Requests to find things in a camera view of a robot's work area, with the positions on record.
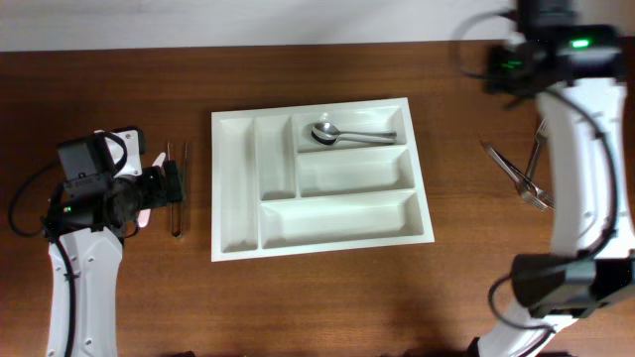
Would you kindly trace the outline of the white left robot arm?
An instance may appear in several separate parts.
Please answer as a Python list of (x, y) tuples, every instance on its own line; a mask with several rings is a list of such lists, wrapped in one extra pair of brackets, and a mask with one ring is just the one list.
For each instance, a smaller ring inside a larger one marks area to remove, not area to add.
[(125, 240), (141, 212), (185, 200), (174, 161), (138, 176), (96, 176), (97, 188), (71, 193), (59, 183), (41, 218), (53, 269), (48, 356), (116, 356), (116, 286)]

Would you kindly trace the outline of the large metal spoon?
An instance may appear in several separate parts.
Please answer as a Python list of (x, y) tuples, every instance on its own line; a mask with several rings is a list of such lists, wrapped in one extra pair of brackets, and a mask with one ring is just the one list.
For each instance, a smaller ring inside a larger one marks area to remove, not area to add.
[(372, 138), (382, 138), (382, 139), (396, 139), (396, 132), (379, 132), (379, 133), (368, 133), (368, 132), (354, 132), (354, 131), (340, 131), (333, 124), (328, 122), (315, 123), (312, 127), (312, 132), (318, 134), (322, 137), (329, 138), (337, 138), (341, 135), (356, 135), (356, 136), (365, 136)]
[(368, 138), (340, 138), (340, 137), (321, 137), (315, 133), (312, 133), (312, 137), (320, 144), (326, 146), (334, 146), (339, 142), (352, 142), (352, 143), (361, 143), (361, 144), (370, 144), (370, 145), (393, 145), (396, 143), (395, 139), (391, 138), (376, 138), (376, 139), (368, 139)]

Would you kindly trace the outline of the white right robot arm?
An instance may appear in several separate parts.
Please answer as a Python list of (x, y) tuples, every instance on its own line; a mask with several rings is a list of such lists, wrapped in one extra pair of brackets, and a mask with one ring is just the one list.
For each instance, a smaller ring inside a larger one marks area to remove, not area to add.
[(480, 75), (489, 93), (534, 100), (547, 125), (553, 189), (507, 160), (530, 203), (554, 212), (551, 249), (520, 254), (503, 280), (513, 298), (470, 356), (542, 356), (563, 329), (634, 295), (634, 226), (623, 149), (626, 61), (611, 25), (582, 25), (569, 1), (520, 1), (516, 25)]

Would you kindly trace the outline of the long metal tongs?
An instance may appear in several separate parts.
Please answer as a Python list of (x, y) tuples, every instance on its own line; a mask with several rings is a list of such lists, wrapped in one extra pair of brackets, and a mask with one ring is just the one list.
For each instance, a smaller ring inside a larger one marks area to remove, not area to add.
[(167, 172), (166, 176), (169, 184), (169, 208), (170, 208), (170, 231), (173, 237), (180, 239), (185, 232), (185, 204), (188, 196), (188, 150), (189, 144), (185, 143), (183, 158), (177, 162), (174, 145), (167, 143)]

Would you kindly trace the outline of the metal fork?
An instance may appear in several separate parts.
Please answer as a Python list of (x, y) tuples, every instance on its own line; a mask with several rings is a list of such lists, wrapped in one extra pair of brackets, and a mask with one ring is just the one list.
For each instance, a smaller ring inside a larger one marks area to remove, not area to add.
[(512, 169), (512, 166), (489, 143), (482, 143), (481, 146), (490, 158), (514, 182), (517, 193), (525, 203), (534, 206), (541, 211), (546, 211), (548, 209), (548, 206), (541, 201), (531, 189), (529, 189), (524, 179)]
[(532, 179), (534, 177), (540, 156), (542, 154), (542, 149), (547, 144), (548, 138), (549, 138), (548, 123), (545, 119), (543, 119), (536, 130), (535, 145), (533, 147), (530, 161), (525, 171), (525, 176), (528, 179)]
[(507, 161), (507, 162), (512, 166), (512, 169), (514, 171), (516, 171), (518, 173), (518, 175), (521, 176), (524, 179), (524, 181), (525, 181), (526, 185), (529, 187), (529, 189), (531, 189), (536, 194), (536, 196), (548, 206), (548, 209), (554, 209), (555, 208), (554, 200), (547, 192), (545, 192), (544, 190), (542, 190), (542, 189), (538, 188), (537, 186), (535, 186), (535, 184), (530, 179), (528, 179), (522, 172), (520, 172), (513, 164), (511, 164), (509, 161)]

